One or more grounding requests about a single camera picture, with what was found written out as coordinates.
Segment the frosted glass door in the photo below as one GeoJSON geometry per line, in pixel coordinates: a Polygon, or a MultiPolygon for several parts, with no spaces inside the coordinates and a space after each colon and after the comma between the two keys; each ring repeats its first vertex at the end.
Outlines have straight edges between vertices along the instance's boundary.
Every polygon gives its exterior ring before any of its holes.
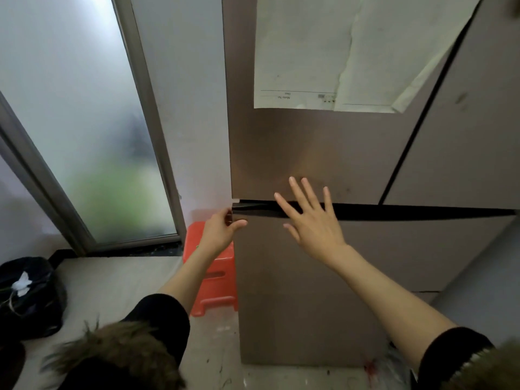
{"type": "Polygon", "coordinates": [[[0,91],[97,243],[175,234],[111,0],[0,0],[0,91]]]}

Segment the fur cuff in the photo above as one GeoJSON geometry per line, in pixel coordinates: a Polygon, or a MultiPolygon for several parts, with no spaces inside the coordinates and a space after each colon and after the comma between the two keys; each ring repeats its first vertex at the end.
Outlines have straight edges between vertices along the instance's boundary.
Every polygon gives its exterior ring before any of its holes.
{"type": "Polygon", "coordinates": [[[68,342],[47,357],[44,369],[66,375],[82,361],[96,357],[128,370],[128,373],[153,390],[180,389],[186,386],[178,365],[162,342],[150,334],[143,322],[117,322],[102,328],[96,325],[91,331],[86,325],[85,334],[68,342]]]}
{"type": "Polygon", "coordinates": [[[520,343],[508,341],[497,349],[474,354],[441,389],[520,389],[520,343]]]}

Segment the white paper sheet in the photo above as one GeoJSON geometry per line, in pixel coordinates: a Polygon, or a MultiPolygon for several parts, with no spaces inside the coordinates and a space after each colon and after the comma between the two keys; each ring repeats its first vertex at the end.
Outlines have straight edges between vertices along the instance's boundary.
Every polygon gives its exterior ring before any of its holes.
{"type": "Polygon", "coordinates": [[[479,0],[258,0],[255,108],[404,112],[479,0]]]}

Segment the door frame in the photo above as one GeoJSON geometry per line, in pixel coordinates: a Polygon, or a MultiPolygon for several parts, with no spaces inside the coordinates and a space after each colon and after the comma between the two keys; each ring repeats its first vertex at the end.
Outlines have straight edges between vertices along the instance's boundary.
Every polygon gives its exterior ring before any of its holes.
{"type": "Polygon", "coordinates": [[[112,0],[112,4],[175,223],[175,234],[127,242],[96,243],[18,117],[0,92],[0,155],[78,256],[159,243],[184,242],[186,238],[186,225],[180,206],[179,193],[173,177],[172,164],[164,139],[159,110],[157,109],[145,54],[141,45],[132,2],[131,0],[112,0]]]}

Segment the floor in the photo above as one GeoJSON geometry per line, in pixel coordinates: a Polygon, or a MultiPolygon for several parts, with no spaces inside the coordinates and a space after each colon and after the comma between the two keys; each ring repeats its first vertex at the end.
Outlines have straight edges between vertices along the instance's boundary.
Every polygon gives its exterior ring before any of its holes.
{"type": "MultiPolygon", "coordinates": [[[[182,265],[180,257],[89,257],[67,259],[58,268],[69,294],[63,328],[25,343],[27,362],[15,390],[41,388],[42,358],[53,345],[81,335],[84,322],[120,320],[145,295],[154,293],[182,265]]],[[[190,318],[191,334],[180,371],[188,389],[347,389],[366,390],[362,369],[245,366],[240,362],[238,315],[214,308],[190,318]]]]}

